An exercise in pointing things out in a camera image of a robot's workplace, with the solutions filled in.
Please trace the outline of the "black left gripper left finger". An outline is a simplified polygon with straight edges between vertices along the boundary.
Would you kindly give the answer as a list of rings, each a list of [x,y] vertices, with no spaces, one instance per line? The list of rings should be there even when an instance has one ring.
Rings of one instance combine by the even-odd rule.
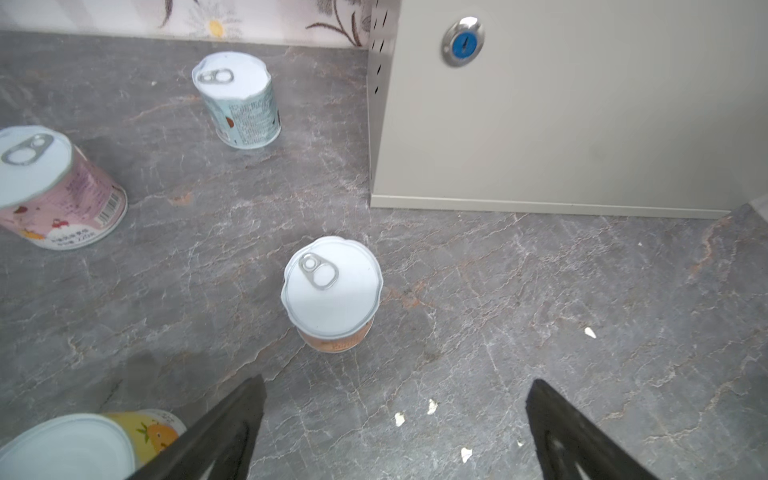
[[[261,375],[243,381],[132,478],[246,479],[266,399]]]

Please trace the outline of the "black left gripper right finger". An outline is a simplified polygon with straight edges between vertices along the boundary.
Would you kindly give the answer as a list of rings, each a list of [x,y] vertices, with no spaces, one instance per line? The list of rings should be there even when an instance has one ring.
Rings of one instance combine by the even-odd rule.
[[[542,379],[532,383],[526,413],[547,480],[655,477]]]

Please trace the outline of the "yellow small can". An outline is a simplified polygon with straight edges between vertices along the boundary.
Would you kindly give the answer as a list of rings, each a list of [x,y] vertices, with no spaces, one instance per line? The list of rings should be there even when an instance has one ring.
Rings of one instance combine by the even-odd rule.
[[[186,432],[157,409],[71,414],[43,422],[1,448],[3,479],[127,479]]]

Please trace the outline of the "orange small can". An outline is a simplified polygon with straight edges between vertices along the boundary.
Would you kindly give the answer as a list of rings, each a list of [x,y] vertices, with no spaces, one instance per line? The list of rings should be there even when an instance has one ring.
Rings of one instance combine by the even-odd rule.
[[[381,267],[366,246],[325,236],[291,257],[280,298],[306,344],[320,352],[341,353],[370,331],[382,291]]]

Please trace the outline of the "pink small can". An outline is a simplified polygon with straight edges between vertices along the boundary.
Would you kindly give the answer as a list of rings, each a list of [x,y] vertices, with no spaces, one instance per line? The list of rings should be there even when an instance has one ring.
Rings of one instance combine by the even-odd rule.
[[[65,135],[42,126],[1,131],[1,226],[48,250],[109,235],[128,209],[125,189]]]

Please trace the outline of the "grey metal cabinet box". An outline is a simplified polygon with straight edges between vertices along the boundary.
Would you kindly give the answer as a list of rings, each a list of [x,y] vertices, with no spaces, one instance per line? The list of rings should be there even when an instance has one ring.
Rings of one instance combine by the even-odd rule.
[[[763,1],[376,1],[378,208],[767,211]]]

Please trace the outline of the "teal small can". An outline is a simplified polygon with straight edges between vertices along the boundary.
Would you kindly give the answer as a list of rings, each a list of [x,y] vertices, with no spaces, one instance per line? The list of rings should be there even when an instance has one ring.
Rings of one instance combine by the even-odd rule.
[[[234,51],[210,54],[193,68],[192,80],[225,144],[249,150],[277,139],[282,123],[261,59]]]

